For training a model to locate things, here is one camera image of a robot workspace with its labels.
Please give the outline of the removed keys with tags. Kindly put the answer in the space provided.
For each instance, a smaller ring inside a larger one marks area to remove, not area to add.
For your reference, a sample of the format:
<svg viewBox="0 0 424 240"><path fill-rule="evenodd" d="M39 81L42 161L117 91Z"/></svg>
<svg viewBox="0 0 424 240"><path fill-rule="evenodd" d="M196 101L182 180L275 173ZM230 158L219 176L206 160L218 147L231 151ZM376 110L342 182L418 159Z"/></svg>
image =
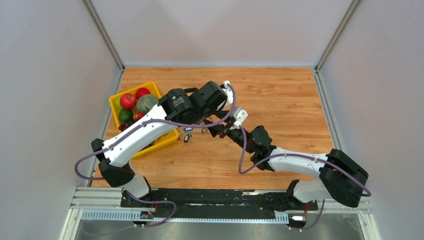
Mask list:
<svg viewBox="0 0 424 240"><path fill-rule="evenodd" d="M184 127L183 129L180 129L177 132L179 140L182 140L184 143L193 143L193 127Z"/></svg>

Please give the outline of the silver keyring with keys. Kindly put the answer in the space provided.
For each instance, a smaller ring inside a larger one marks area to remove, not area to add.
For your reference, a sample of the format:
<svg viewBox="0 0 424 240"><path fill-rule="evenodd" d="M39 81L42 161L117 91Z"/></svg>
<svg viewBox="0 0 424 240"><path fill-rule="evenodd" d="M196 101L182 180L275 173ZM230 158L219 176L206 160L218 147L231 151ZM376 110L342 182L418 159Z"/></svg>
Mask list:
<svg viewBox="0 0 424 240"><path fill-rule="evenodd" d="M208 133L209 133L209 128L208 127L201 128L201 134L202 135L207 135Z"/></svg>

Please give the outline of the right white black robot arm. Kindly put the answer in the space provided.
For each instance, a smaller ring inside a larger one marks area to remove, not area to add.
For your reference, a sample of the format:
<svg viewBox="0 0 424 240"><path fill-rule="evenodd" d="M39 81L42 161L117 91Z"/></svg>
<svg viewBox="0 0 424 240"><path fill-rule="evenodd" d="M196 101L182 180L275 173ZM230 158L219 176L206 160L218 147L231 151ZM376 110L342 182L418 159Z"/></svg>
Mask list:
<svg viewBox="0 0 424 240"><path fill-rule="evenodd" d="M262 171L292 172L312 177L312 180L293 180L286 190L285 201L292 209L313 200L333 199L356 208L362 197L370 197L366 187L368 172L340 149L329 153L304 153L272 144L265 127L260 125L251 132L229 125L210 127L213 137L228 137L242 148L239 173L244 175L257 168ZM243 169L245 154L250 154L252 166Z"/></svg>

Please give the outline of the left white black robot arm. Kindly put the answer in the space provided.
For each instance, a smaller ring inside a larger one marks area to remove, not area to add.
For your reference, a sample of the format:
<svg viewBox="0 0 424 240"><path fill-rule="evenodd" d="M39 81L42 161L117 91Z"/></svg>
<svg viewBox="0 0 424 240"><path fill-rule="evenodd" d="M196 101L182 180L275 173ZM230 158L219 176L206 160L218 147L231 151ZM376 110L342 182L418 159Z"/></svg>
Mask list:
<svg viewBox="0 0 424 240"><path fill-rule="evenodd" d="M140 207L153 201L153 193L145 177L136 173L130 159L142 148L178 127L194 128L211 115L231 106L235 108L237 95L229 81L222 85L209 81L201 88L174 88L161 97L156 105L129 128L109 139L91 142L99 160L101 176L111 187L123 187Z"/></svg>

